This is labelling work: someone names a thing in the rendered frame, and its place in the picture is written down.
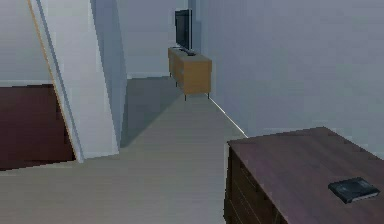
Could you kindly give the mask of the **dark brown chest of drawers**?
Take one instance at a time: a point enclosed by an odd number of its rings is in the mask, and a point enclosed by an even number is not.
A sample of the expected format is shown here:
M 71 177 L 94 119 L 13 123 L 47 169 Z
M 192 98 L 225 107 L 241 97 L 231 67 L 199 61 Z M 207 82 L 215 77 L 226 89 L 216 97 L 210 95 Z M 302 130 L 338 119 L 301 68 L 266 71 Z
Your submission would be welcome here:
M 384 160 L 326 127 L 230 140 L 226 224 L 384 224 Z M 343 203 L 328 185 L 362 177 L 376 197 Z

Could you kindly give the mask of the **black television set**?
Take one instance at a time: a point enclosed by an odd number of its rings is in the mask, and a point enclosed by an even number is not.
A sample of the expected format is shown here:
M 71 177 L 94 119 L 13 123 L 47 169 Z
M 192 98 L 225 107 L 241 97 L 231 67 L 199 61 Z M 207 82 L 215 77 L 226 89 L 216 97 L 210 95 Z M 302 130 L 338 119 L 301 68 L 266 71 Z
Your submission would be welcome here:
M 191 49 L 192 45 L 191 17 L 191 9 L 179 10 L 175 12 L 176 43 L 188 50 Z

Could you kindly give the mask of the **light wooden tv cabinet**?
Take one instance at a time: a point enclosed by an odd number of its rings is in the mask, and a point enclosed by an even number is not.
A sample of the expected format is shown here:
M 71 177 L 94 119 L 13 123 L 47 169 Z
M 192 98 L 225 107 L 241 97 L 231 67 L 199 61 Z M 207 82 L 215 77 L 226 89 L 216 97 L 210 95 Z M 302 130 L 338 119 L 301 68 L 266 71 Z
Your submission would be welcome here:
M 177 48 L 168 49 L 169 73 L 180 87 L 184 98 L 191 94 L 206 94 L 211 92 L 212 60 L 196 53 L 189 56 Z

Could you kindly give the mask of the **black book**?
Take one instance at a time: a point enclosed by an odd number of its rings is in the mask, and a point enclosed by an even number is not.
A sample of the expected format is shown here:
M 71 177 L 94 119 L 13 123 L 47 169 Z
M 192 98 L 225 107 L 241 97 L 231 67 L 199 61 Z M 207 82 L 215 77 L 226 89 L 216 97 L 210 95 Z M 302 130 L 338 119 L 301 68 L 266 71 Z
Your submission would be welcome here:
M 330 183 L 328 189 L 345 204 L 375 197 L 380 194 L 378 188 L 362 177 Z

